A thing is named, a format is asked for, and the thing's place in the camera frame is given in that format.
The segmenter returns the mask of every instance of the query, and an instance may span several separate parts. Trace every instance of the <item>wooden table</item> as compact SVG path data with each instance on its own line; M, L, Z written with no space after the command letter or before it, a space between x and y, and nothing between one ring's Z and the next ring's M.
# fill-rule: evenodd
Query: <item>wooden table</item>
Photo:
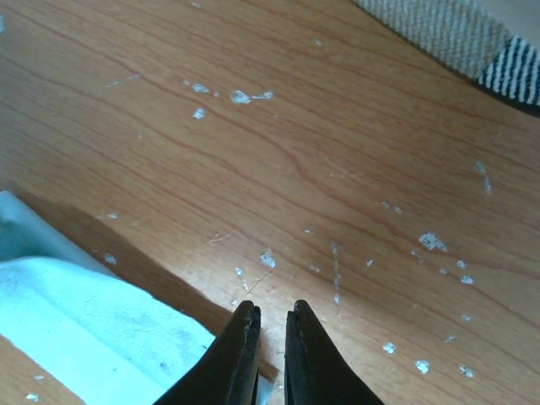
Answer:
M256 302L273 403L297 299L387 404L537 403L540 120L346 0L0 12L2 188L214 333ZM447 251L420 243L429 231ZM0 403L80 403L0 352Z

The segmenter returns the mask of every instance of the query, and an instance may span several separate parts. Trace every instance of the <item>black and white striped fabric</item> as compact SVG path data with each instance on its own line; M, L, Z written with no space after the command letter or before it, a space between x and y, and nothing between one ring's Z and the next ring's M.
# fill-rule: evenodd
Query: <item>black and white striped fabric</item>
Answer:
M478 84L512 101L540 106L540 52L514 36L483 71Z

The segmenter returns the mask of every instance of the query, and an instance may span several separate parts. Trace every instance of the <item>beige woven material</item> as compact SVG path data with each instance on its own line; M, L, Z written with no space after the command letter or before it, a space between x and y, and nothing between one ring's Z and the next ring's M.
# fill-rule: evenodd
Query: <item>beige woven material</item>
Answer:
M470 0L354 2L449 68L475 80L512 37Z

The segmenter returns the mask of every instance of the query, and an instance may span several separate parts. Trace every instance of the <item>woven fabric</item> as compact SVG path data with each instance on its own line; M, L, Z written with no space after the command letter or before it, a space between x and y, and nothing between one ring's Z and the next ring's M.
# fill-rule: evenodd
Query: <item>woven fabric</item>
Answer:
M516 35L478 83L511 100L540 105L540 53Z
M449 68L478 80L512 35L471 0L354 0Z

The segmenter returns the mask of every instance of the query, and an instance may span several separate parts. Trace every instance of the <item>wood grain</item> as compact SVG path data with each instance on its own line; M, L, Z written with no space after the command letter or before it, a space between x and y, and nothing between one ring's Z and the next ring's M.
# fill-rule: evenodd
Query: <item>wood grain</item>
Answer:
M214 333L234 302L261 306L273 403L297 299L388 404L537 403L540 121L352 2L199 2L0 0L1 182ZM237 89L274 96L237 105ZM0 403L23 403L36 366L0 351ZM40 383L46 403L79 403Z

